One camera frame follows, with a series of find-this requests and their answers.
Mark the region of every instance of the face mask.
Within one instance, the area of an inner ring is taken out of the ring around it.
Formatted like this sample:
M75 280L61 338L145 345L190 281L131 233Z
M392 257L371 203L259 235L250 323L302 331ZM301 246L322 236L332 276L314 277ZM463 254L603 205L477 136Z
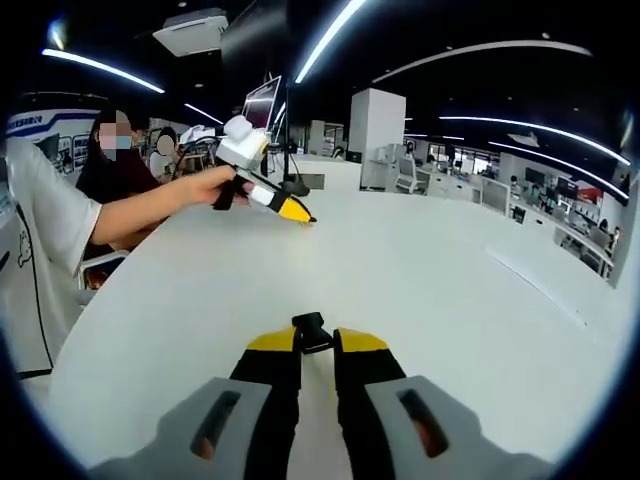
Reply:
M102 153L112 162L116 161L118 150L129 150L131 148L131 137L128 135L116 136L116 148L103 148Z

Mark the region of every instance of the round table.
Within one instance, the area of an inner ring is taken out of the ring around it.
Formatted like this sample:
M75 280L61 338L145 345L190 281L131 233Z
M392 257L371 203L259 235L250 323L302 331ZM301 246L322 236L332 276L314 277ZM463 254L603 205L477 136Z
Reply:
M319 311L328 331L385 340L407 375L473 410L502 449L559 460L624 354L595 334L610 287L480 205L370 192L304 201L313 226L256 206L191 207L128 257L53 372L47 414L71 452L86 466L134 453L163 414L228 376L253 338ZM490 249L526 264L588 326Z

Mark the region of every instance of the person's hand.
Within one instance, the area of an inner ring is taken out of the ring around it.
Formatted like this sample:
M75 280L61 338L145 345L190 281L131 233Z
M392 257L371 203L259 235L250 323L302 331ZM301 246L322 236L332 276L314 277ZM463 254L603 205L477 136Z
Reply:
M209 168L195 175L183 177L179 181L187 184L189 203L213 205L222 192L222 185L229 180L233 180L235 176L236 171L230 166L224 165L222 167ZM244 185L246 191L250 191L251 187L252 184L250 182ZM246 198L236 195L234 203L246 205L249 201Z

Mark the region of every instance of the office chair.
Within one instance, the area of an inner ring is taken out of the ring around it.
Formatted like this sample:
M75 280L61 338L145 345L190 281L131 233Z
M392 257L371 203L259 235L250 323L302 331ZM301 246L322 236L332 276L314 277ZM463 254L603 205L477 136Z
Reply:
M611 241L611 237L607 232L603 232L598 227L592 227L589 232L589 240L595 243L602 250L607 248L607 245ZM580 260L582 260L589 268L600 275L600 269L602 268L602 259L598 255L594 255L593 251L586 245L582 248L580 254Z
M418 180L415 161L402 155L398 157L398 178L396 179L396 188L407 191L410 195L420 190L426 192L428 182Z
M553 209L553 218L561 223L564 223L565 219L567 218L567 213L562 208L556 207Z
M97 291L96 289L92 289L89 285L90 278L88 276L88 273L91 271L91 269L99 266L108 267L109 264L111 264L111 262L114 262L113 264L110 265L111 268L116 268L120 263L122 263L122 261L124 261L125 258L127 258L128 255L129 255L129 252L126 250L117 250L115 252L108 253L106 255L101 255L99 257L91 258L89 260L84 260L83 262L80 263L80 267L78 269L78 277L77 277L78 292L76 294L76 299L78 300L80 305L82 306L88 305Z

